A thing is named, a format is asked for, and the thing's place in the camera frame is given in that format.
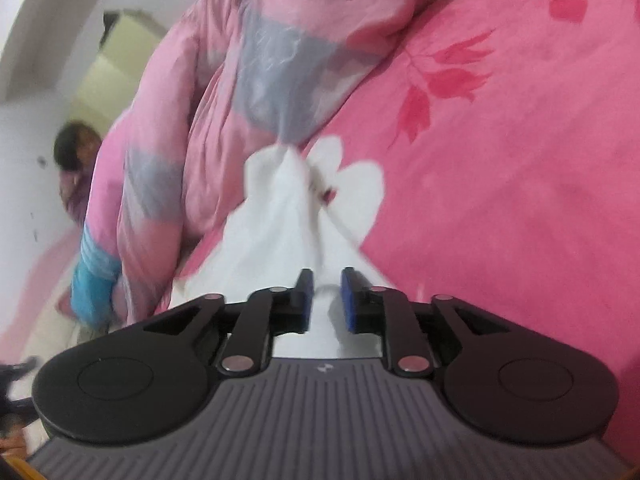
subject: metal pin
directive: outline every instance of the metal pin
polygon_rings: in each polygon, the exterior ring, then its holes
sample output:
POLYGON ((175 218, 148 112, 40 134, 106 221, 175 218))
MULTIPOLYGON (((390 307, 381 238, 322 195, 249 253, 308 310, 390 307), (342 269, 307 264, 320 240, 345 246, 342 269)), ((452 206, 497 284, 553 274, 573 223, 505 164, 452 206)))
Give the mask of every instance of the metal pin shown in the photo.
POLYGON ((232 355, 222 359, 222 367, 227 372, 245 372, 254 366, 254 360, 246 355, 232 355))
POLYGON ((403 372, 418 374, 430 366, 430 362, 419 355, 409 355, 398 361, 398 366, 403 372))

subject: white cloth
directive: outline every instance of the white cloth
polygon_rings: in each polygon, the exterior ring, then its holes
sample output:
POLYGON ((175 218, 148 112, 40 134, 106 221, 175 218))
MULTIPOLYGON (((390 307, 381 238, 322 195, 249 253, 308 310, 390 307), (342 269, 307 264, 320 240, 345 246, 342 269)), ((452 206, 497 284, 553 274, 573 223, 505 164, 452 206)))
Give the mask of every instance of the white cloth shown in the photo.
MULTIPOLYGON (((335 151, 335 143, 330 148, 335 151)), ((338 148, 341 158, 341 146, 338 148)), ((212 292, 224 294, 228 303, 244 301, 255 290, 293 286, 300 270, 309 268, 316 286, 309 331, 276 338, 274 356, 331 359, 380 355, 380 338, 353 335, 346 329, 340 273, 344 267, 354 267, 374 285, 391 285, 354 245, 364 238, 362 234, 346 232, 348 222, 340 221, 324 206, 321 196, 327 176, 318 155, 316 150, 315 165, 313 154, 305 160, 292 148, 270 146, 247 161, 245 202, 229 216, 222 241, 196 275, 174 282, 171 306, 212 292)), ((372 176, 364 176, 370 189, 372 176)), ((382 190, 382 177, 374 176, 373 180, 382 190)), ((357 193, 348 195, 349 210, 371 211, 373 218, 363 219, 370 228, 378 206, 358 204, 357 193)), ((370 193, 363 197, 370 201, 370 193)))

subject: gray ribbed panel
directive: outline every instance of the gray ribbed panel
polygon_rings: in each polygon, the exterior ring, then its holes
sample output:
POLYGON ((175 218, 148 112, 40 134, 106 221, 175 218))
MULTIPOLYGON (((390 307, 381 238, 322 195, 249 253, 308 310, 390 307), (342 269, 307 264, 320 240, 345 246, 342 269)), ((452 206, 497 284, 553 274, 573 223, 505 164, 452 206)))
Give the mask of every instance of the gray ribbed panel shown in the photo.
POLYGON ((541 450, 477 434, 430 383, 379 360, 324 364, 273 360, 223 383, 169 436, 123 449, 53 439, 31 463, 48 480, 613 480, 626 469, 596 439, 541 450))

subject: gray patch on blanket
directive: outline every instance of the gray patch on blanket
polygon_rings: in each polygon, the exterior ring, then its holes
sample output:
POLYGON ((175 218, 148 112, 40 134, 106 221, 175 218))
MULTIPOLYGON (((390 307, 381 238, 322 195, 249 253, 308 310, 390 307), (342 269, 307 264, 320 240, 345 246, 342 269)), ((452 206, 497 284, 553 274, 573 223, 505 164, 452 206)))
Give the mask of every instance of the gray patch on blanket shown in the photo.
POLYGON ((146 218, 182 221, 182 164, 129 148, 125 159, 123 200, 129 221, 146 218))
POLYGON ((380 60, 247 9, 232 107, 281 142, 300 144, 380 60))

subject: blue fabric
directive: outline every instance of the blue fabric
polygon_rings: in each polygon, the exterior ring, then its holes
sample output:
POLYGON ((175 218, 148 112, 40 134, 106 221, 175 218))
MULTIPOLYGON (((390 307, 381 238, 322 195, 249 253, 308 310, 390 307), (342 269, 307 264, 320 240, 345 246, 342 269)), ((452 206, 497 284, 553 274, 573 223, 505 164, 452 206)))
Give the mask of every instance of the blue fabric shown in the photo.
POLYGON ((71 282, 71 309, 82 323, 99 329, 113 319, 111 294, 121 270, 119 259, 98 247, 85 224, 71 282))

